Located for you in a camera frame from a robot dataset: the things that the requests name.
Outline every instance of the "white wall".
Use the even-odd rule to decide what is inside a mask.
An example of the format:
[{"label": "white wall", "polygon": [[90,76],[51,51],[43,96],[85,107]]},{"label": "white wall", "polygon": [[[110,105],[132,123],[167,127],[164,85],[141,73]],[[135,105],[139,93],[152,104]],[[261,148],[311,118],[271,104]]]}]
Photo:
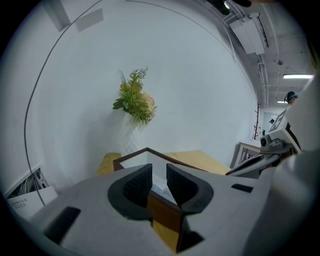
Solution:
[{"label": "white wall", "polygon": [[[45,11],[38,5],[12,37],[0,65],[0,189],[14,188],[29,175],[24,146],[24,117],[40,69],[59,36]],[[33,169],[40,166],[36,147],[38,124],[31,105],[27,122],[27,147]]]},{"label": "white wall", "polygon": [[[133,69],[149,67],[144,90],[154,97],[158,109],[144,129],[145,146],[160,152],[202,150],[229,165],[235,144],[252,136],[256,98],[251,81],[239,61],[234,62],[232,50],[211,19],[194,9],[197,5],[193,2],[192,8],[186,1],[148,2],[168,9],[124,0],[97,4],[92,11],[103,8],[104,21],[80,33],[71,27],[43,71],[32,125],[38,129],[35,148],[41,168],[58,190],[92,177],[104,154],[119,152],[117,138],[123,112],[112,110],[120,84],[118,69],[128,75]],[[36,22],[28,23],[21,33],[20,44],[15,42],[21,51],[10,51],[14,65],[23,58],[29,63],[28,67],[24,64],[28,71],[12,66],[7,78],[21,77],[11,97],[11,101],[21,97],[19,112],[12,112],[19,127],[6,130],[19,140],[11,145],[9,139],[6,141],[11,151],[19,152],[15,157],[19,161],[24,157],[20,135],[24,102],[29,96],[21,89],[29,90],[36,80],[30,76],[25,85],[23,77],[29,70],[36,75],[45,52],[58,37],[42,7],[37,13],[33,17]],[[32,37],[28,33],[31,27]],[[39,64],[22,52],[25,44]],[[15,159],[7,159],[1,176],[7,176],[9,167],[17,165]],[[16,173],[26,170],[25,162],[20,165]],[[5,180],[6,188],[17,175],[12,177]]]}]

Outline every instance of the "ceiling light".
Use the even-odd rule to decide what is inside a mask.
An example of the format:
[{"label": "ceiling light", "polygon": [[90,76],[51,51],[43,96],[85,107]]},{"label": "ceiling light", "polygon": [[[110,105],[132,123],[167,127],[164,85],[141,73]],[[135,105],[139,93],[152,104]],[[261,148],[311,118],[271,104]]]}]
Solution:
[{"label": "ceiling light", "polygon": [[314,76],[312,74],[285,74],[284,79],[310,79]]}]

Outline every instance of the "black slot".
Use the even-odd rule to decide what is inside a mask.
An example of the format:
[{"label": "black slot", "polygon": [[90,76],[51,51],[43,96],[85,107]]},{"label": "black slot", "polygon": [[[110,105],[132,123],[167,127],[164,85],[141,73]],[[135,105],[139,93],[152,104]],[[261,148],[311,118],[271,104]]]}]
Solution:
[{"label": "black slot", "polygon": [[60,244],[68,230],[71,228],[80,209],[74,207],[66,207],[64,210],[49,224],[44,231],[44,235],[56,244]]},{"label": "black slot", "polygon": [[231,188],[236,189],[236,190],[241,190],[247,193],[251,193],[251,191],[254,189],[252,186],[246,186],[246,185],[241,185],[241,184],[234,184],[231,186]]}]

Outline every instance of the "white box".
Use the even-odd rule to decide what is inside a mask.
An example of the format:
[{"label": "white box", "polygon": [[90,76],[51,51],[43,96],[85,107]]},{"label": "white box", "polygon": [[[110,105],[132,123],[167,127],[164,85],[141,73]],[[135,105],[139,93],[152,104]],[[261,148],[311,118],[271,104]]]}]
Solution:
[{"label": "white box", "polygon": [[[39,189],[39,193],[44,204],[48,204],[58,197],[52,186]],[[42,207],[44,207],[37,191],[19,195],[13,198],[8,198],[7,202],[12,210],[25,220],[29,220],[29,218],[31,218]]]}]

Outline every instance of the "plant arrangement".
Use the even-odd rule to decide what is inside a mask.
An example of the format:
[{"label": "plant arrangement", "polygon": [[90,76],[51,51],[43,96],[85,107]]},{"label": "plant arrangement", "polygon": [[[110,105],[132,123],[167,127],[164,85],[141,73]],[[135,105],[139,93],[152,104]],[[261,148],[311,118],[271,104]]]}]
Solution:
[{"label": "plant arrangement", "polygon": [[123,72],[119,70],[121,76],[121,85],[119,90],[119,98],[113,103],[113,109],[123,109],[129,113],[137,122],[147,124],[154,118],[156,106],[154,99],[149,93],[142,92],[144,84],[142,79],[147,75],[148,67],[145,69],[136,69],[126,80]]}]

